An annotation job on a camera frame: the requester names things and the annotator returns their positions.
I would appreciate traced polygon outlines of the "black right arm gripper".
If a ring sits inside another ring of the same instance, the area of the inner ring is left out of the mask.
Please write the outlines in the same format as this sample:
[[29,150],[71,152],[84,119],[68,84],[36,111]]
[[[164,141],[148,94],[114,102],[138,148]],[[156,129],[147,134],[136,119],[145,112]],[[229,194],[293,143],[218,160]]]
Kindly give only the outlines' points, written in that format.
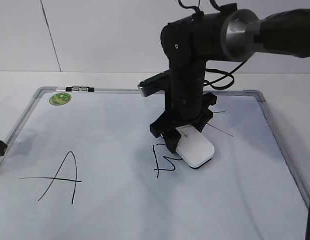
[[162,135],[167,149],[175,153],[180,132],[175,129],[193,125],[200,132],[213,117],[208,108],[217,102],[217,96],[203,93],[206,61],[190,61],[183,66],[169,64],[169,87],[165,90],[165,111],[150,124],[156,138]]

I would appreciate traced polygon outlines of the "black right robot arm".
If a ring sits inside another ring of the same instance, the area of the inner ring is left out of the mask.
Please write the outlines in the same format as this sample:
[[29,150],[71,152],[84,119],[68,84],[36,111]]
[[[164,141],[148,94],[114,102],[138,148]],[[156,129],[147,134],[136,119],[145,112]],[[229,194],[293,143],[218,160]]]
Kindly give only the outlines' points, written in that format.
[[165,111],[150,124],[150,132],[162,137],[171,153],[195,169],[200,164],[193,164],[187,155],[190,144],[182,144],[180,128],[188,126],[201,133],[213,117],[209,107],[217,102],[216,95],[204,93],[203,88],[227,89],[205,79],[208,61],[242,66],[255,53],[310,57],[310,8],[259,19],[251,10],[238,9],[236,3],[219,6],[212,1],[211,5],[216,13],[205,14],[194,5],[192,15],[162,29],[160,40],[169,69],[138,84],[143,97],[164,91]]

